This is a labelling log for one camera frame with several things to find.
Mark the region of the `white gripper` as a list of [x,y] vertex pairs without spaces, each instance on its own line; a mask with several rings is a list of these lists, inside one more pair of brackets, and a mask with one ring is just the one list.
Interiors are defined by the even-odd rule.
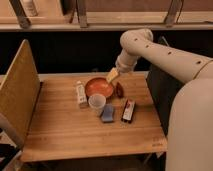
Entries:
[[119,73],[128,73],[134,70],[138,58],[128,54],[120,54],[116,60],[116,68],[113,67],[106,76],[106,81],[111,83],[119,76]]

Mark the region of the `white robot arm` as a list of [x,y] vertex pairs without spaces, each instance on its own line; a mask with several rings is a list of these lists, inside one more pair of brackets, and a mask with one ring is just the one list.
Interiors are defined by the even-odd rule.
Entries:
[[213,58],[161,45],[149,29],[120,37],[118,73],[141,57],[183,83],[171,107],[165,171],[213,171]]

